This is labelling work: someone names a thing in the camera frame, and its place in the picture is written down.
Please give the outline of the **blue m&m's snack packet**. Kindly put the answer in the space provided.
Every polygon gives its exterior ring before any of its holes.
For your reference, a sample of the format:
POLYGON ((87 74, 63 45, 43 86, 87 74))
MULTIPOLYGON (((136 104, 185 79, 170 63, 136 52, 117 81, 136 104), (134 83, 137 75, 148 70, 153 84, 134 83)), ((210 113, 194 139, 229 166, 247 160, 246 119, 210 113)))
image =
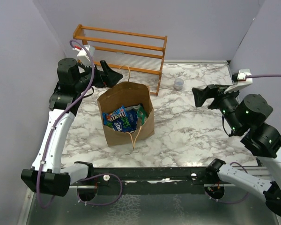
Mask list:
POLYGON ((107 125, 110 122, 113 122, 117 119, 124 118, 124 117, 127 117, 127 113, 126 113, 126 109, 123 105, 120 108, 116 109, 115 111, 113 111, 109 114, 102 113, 104 125, 107 125))

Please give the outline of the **brown paper bag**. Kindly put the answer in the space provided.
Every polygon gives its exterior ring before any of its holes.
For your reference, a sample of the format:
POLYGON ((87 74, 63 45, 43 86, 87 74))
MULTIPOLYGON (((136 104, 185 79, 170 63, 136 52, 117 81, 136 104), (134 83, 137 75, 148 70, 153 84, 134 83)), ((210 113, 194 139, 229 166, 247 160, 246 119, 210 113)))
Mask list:
POLYGON ((155 133, 154 108, 147 85, 125 81, 97 99, 109 147, 132 144, 155 133))

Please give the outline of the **blue salt vinegar chips bag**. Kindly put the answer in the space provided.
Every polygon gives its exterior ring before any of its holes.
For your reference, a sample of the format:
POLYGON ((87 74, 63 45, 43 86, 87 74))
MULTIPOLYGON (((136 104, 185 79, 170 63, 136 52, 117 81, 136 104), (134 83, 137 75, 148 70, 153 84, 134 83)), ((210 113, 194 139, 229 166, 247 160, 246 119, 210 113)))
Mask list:
POLYGON ((134 110, 126 112, 127 117, 117 119, 112 122, 113 129, 118 132, 134 132, 137 127, 137 114, 134 110))

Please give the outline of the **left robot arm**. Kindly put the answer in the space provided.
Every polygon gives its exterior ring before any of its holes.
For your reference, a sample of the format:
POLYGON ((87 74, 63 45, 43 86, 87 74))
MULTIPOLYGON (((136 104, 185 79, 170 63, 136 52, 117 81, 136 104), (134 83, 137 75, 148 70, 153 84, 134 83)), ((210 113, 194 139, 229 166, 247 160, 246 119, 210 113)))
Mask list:
POLYGON ((77 115, 83 95, 91 88, 111 88, 123 75, 100 61, 101 70, 85 66, 73 58, 58 62, 58 82, 49 100, 49 119, 39 153, 30 169, 23 169, 22 181, 35 193, 65 196, 71 184, 93 182, 92 164, 78 162, 61 167, 68 131, 77 115))

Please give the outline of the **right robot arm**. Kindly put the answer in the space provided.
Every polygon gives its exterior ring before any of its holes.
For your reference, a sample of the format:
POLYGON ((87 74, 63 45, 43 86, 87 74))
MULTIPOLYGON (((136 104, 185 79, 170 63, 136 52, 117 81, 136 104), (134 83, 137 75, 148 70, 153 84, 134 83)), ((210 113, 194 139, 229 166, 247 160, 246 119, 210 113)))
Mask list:
POLYGON ((208 165, 205 177, 210 183, 224 181, 246 190, 281 217, 281 135, 265 122, 273 108, 259 94, 249 94, 239 103, 236 100, 239 92, 227 89, 228 86, 218 84, 193 88, 195 106, 201 107, 207 99, 213 99, 208 108, 221 111, 231 127, 231 135, 242 137, 241 143, 267 168, 273 181, 240 171, 220 159, 208 165))

